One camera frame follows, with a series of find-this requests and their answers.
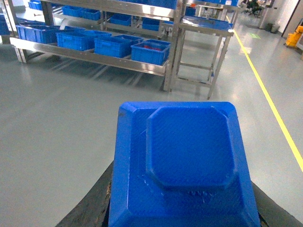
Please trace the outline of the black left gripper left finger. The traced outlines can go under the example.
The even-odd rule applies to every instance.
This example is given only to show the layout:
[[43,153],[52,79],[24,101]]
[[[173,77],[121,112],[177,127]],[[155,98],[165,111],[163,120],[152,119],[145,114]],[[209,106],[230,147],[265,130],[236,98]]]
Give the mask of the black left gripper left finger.
[[58,227],[107,227],[111,199],[111,163],[83,199],[57,224]]

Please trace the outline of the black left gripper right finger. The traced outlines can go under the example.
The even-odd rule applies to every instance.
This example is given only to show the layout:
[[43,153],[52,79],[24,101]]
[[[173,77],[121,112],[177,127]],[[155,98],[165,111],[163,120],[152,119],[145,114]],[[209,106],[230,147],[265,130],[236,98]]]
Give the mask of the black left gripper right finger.
[[255,183],[251,182],[261,227],[303,227],[303,224],[275,203]]

